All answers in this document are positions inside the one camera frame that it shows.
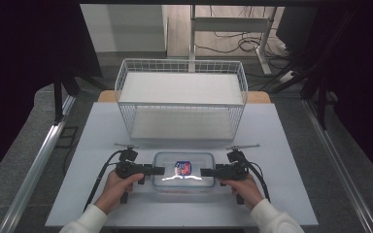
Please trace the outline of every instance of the metal frame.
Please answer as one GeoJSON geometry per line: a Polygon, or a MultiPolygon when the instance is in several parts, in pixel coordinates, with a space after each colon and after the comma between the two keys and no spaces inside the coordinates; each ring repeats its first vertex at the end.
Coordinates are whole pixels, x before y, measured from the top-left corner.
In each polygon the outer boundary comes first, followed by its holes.
{"type": "Polygon", "coordinates": [[[51,156],[52,150],[55,147],[56,141],[65,126],[69,112],[75,102],[75,98],[68,96],[63,104],[63,117],[58,124],[51,127],[50,132],[47,135],[44,143],[39,149],[35,160],[29,169],[28,174],[23,180],[20,186],[17,196],[12,202],[9,210],[7,211],[4,219],[0,225],[0,232],[14,232],[17,228],[17,224],[26,208],[26,205],[35,189],[38,180],[41,178],[42,172],[47,165],[47,162],[51,156]]]}
{"type": "Polygon", "coordinates": [[[350,198],[350,201],[353,204],[353,207],[356,211],[359,220],[361,221],[361,224],[365,232],[373,233],[372,213],[368,205],[366,204],[364,197],[356,187],[353,178],[350,176],[350,173],[344,165],[340,154],[332,144],[331,138],[329,137],[326,130],[322,130],[319,121],[315,118],[315,115],[317,113],[315,111],[312,101],[303,100],[302,104],[304,105],[304,108],[306,109],[310,117],[310,120],[312,121],[314,128],[316,129],[317,134],[320,137],[320,140],[322,141],[326,153],[328,154],[329,160],[331,161],[332,166],[334,167],[334,170],[337,173],[337,176],[341,184],[344,186],[345,192],[350,198]]]}
{"type": "Polygon", "coordinates": [[[195,5],[190,6],[190,44],[189,60],[195,60],[195,32],[260,32],[262,33],[259,47],[255,50],[264,75],[272,75],[268,61],[265,59],[265,46],[274,23],[278,7],[274,7],[268,18],[234,18],[234,17],[196,17],[195,5]]]}

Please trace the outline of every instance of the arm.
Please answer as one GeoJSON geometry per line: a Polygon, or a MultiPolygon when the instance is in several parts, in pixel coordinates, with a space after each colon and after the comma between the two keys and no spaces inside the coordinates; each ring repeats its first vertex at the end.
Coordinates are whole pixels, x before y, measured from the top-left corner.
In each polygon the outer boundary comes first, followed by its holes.
{"type": "Polygon", "coordinates": [[[143,177],[144,174],[135,174],[123,180],[115,171],[110,172],[104,190],[95,204],[89,205],[80,218],[66,224],[60,233],[99,232],[108,219],[107,215],[119,204],[122,194],[132,191],[132,184],[143,177]]]}
{"type": "Polygon", "coordinates": [[[248,175],[243,181],[220,181],[231,186],[232,194],[244,198],[245,205],[251,210],[251,217],[261,233],[301,233],[299,224],[287,213],[277,211],[264,199],[254,181],[248,175]]]}

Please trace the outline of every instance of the white wall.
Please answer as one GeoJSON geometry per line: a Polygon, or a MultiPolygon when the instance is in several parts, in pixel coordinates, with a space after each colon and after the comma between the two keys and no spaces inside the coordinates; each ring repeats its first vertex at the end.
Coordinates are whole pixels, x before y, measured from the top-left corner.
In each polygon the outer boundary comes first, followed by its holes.
{"type": "Polygon", "coordinates": [[[166,6],[81,4],[96,51],[165,51],[166,6]]]}

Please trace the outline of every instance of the gray carpet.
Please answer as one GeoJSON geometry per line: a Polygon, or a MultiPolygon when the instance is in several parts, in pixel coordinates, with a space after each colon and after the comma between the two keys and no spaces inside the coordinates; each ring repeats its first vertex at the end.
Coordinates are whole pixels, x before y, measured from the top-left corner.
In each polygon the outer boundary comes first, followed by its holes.
{"type": "MultiPolygon", "coordinates": [[[[105,77],[103,83],[113,86],[119,70],[117,65],[123,57],[128,56],[128,54],[120,56],[110,53],[99,54],[105,77]]],[[[153,54],[143,55],[143,57],[148,56],[156,58],[153,54]]],[[[261,74],[255,59],[244,59],[242,62],[246,72],[261,74]]],[[[265,81],[268,80],[248,76],[248,83],[252,86],[252,90],[263,86],[265,81]]],[[[80,79],[78,82],[82,92],[77,96],[63,137],[51,154],[16,232],[58,231],[58,229],[48,229],[44,224],[61,186],[64,171],[67,171],[73,156],[74,145],[84,129],[92,103],[100,93],[100,90],[90,84],[80,79]],[[75,139],[70,137],[74,132],[76,132],[75,139]]],[[[272,95],[271,99],[277,107],[289,146],[320,224],[303,226],[303,228],[306,232],[364,232],[343,186],[334,173],[317,132],[301,104],[298,95],[301,86],[302,83],[295,85],[272,95]]],[[[37,92],[34,110],[0,164],[0,223],[53,123],[52,95],[51,86],[37,92]]],[[[373,166],[338,121],[331,106],[327,107],[326,123],[329,135],[373,213],[373,166]]],[[[256,232],[256,229],[246,229],[246,232],[256,232]]]]}

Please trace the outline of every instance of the white sleeve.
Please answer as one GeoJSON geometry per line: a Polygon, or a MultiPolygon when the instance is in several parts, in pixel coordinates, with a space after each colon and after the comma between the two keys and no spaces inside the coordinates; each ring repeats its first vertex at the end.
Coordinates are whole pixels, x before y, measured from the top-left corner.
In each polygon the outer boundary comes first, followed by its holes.
{"type": "Polygon", "coordinates": [[[287,213],[277,211],[267,199],[260,201],[251,211],[260,233],[301,233],[299,224],[287,213]]]}
{"type": "Polygon", "coordinates": [[[107,221],[104,212],[94,205],[88,205],[85,212],[75,221],[66,224],[60,233],[97,233],[107,221]]]}

